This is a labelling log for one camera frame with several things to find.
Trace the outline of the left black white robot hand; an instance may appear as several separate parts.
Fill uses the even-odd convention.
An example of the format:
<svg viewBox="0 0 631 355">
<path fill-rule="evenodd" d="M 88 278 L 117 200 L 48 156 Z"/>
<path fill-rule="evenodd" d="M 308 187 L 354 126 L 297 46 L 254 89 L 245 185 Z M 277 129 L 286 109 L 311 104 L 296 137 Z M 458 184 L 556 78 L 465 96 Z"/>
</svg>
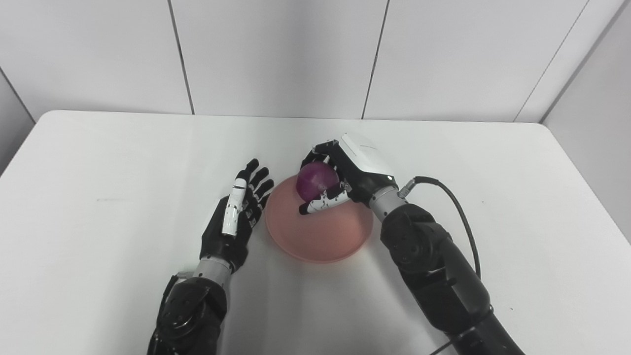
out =
<svg viewBox="0 0 631 355">
<path fill-rule="evenodd" d="M 202 234 L 199 258 L 227 261 L 232 272 L 244 265 L 251 234 L 261 220 L 271 189 L 275 186 L 268 168 L 258 159 L 240 170 L 228 195 L 223 196 Z"/>
</svg>

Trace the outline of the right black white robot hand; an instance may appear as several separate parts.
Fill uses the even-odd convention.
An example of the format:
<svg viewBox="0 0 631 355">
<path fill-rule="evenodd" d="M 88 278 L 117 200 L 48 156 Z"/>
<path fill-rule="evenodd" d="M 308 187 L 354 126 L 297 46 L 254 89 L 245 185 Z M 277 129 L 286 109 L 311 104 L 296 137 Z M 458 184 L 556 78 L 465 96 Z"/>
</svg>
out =
<svg viewBox="0 0 631 355">
<path fill-rule="evenodd" d="M 379 149 L 362 135 L 345 133 L 337 140 L 316 144 L 301 167 L 312 162 L 323 162 L 334 168 L 340 182 L 300 205 L 301 215 L 311 215 L 352 201 L 364 204 L 384 221 L 390 212 L 406 204 L 397 195 L 399 188 L 392 168 Z"/>
</svg>

